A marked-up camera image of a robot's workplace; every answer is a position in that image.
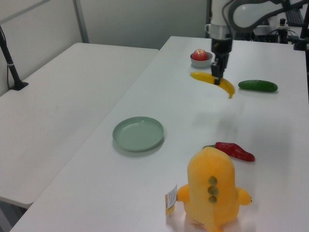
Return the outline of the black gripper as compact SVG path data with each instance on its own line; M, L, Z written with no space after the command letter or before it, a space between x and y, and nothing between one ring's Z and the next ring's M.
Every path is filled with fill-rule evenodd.
M231 38L221 40L221 39L211 39L211 51L217 56L221 57L221 66L218 58L214 60L211 64L211 74L214 77L214 84L219 85L221 77L224 75L224 71L227 67L229 53L232 50Z

